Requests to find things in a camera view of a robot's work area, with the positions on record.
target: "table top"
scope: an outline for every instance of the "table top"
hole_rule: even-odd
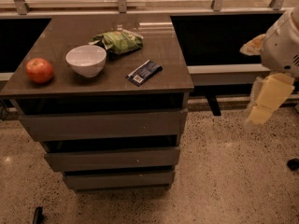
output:
[[[139,25],[138,20],[138,15],[52,17],[44,32],[1,90],[0,97],[34,98],[192,91],[192,79],[175,31],[144,28]],[[107,59],[104,69],[96,77],[82,77],[71,69],[65,59],[69,50],[86,45],[92,36],[112,31],[120,25],[124,29],[143,35],[144,47],[117,59]],[[42,57],[52,64],[54,78],[50,82],[38,85],[26,76],[24,65],[34,57]],[[137,87],[125,77],[146,60],[159,64],[163,71]]]

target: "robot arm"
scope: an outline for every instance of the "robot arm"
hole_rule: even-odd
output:
[[[286,11],[266,32],[245,44],[240,52],[261,55],[271,74],[254,82],[247,122],[266,123],[292,94],[299,77],[299,7]]]

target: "apple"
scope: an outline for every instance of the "apple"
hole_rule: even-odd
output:
[[[52,65],[43,58],[31,59],[26,63],[25,71],[29,79],[37,84],[46,83],[54,76]]]

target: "floor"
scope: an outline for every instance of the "floor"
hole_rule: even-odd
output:
[[[299,223],[299,115],[281,107],[260,129],[243,126],[246,102],[221,103],[214,117],[189,101],[181,155],[171,189],[75,194],[43,159],[44,150],[17,120],[0,123],[0,223]]]

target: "brown drawer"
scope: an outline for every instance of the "brown drawer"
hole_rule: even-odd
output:
[[[55,172],[99,169],[173,166],[178,164],[179,147],[136,148],[113,151],[68,152],[46,154]]]
[[[114,189],[129,187],[146,187],[171,185],[175,171],[127,173],[113,175],[65,175],[64,182],[74,190]]]
[[[187,109],[179,111],[20,116],[35,141],[181,134]]]

